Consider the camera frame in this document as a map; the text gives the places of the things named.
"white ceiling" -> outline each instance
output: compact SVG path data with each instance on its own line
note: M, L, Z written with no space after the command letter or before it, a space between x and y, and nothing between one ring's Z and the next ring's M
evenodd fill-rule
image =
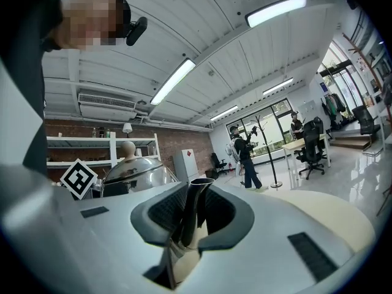
M152 119L205 126L236 104L240 110L263 99L263 91L280 83L284 73L310 81L336 29L340 3L307 0L305 8L249 29L245 14L278 0L127 1L132 20L148 19L133 47L45 54L46 114L80 116L77 93L94 89L143 99ZM183 54L196 68L160 105L150 105L154 88Z

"window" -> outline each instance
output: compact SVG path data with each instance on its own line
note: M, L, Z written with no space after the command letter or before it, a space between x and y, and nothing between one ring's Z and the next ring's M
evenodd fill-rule
M367 107L373 105L360 75L334 42L331 42L318 72L330 92L339 96L348 111L364 104Z
M326 55L323 59L323 65L327 69L329 69L330 67L333 67L340 62L341 61L339 60L339 58L331 51L331 49L328 49L328 51L326 52Z
M275 151L282 148L282 145L290 143L292 137L290 135L292 108L287 99L279 101L274 105L270 105L260 111L257 111L239 121L227 125L230 130L231 126L238 126L239 134L246 139L246 134L250 134L254 126L257 127L258 135L252 136L251 143L254 145L252 156L259 156L267 153L267 148L260 129L258 128L257 118L260 117L260 125L264 129L264 134L268 142L269 150Z
M340 60L340 62L348 60L348 57L345 56L343 51L340 50L340 48L334 42L331 42L330 49L334 53L334 55Z

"person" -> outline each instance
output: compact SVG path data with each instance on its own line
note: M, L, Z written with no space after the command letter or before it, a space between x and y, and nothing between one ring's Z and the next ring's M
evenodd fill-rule
M60 49L95 50L126 37L130 9L126 0L28 0L1 47L4 67L24 99L44 119L42 57ZM42 123L23 165L47 175L47 139Z
M303 138L302 123L298 119L296 112L292 112L292 131L295 134L297 140Z
M251 141L252 134L249 134L247 140L243 140L243 138L239 135L239 130L236 126L231 126L230 133L233 135L233 138L236 138L234 147L239 154L240 162L245 169L245 188L250 189L252 187L253 181L256 189L268 189L268 186L263 186L262 182L260 182L258 179L253 161L251 159L250 150L252 149L252 146L249 144L249 142Z

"white shelf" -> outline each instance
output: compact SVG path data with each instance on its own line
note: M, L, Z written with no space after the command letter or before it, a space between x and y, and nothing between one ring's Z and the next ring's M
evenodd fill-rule
M116 138L116 147L120 147L124 141L132 141L136 147L148 146L155 142L155 138ZM48 148L109 148L110 138L93 137L47 137Z
M158 155L155 155L155 156L142 156L142 158L155 158L155 159L159 160ZM120 161L123 161L123 160L124 160L124 158L117 159L117 163L120 162Z
M110 138L47 137L48 148L109 148Z
M117 148L120 147L124 141L132 141L136 147L147 147L150 143L154 143L157 155L145 157L160 160L157 134L154 134L153 138L116 138L116 132L110 132L110 138L47 137L48 148L52 149L108 148L110 152L110 160L84 161L84 163L91 167L110 165L113 168L119 161L121 161L121 159L117 159ZM73 162L47 162L47 167L67 168L71 164L73 164Z
M53 161L51 161L51 162L47 162L47 167L48 168L69 168L73 163L74 163L74 161L72 161L72 162L66 162L66 161L53 162ZM110 165L111 160L83 161L83 163L85 163L89 167L103 167L106 165Z
M392 134L385 139L386 144L392 144Z

